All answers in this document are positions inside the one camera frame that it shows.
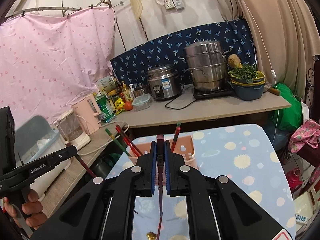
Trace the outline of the person left hand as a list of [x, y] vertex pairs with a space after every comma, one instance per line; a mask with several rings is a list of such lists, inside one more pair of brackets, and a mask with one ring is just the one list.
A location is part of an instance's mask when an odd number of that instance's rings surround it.
[[[15, 223], [21, 228], [21, 225], [17, 219], [17, 212], [14, 207], [9, 203], [7, 197], [3, 198], [4, 208], [10, 217], [13, 218]], [[26, 215], [30, 215], [30, 217], [26, 218], [26, 224], [37, 230], [42, 224], [47, 221], [47, 216], [42, 212], [43, 206], [39, 202], [39, 195], [36, 191], [30, 190], [28, 194], [28, 201], [22, 205], [22, 211]]]

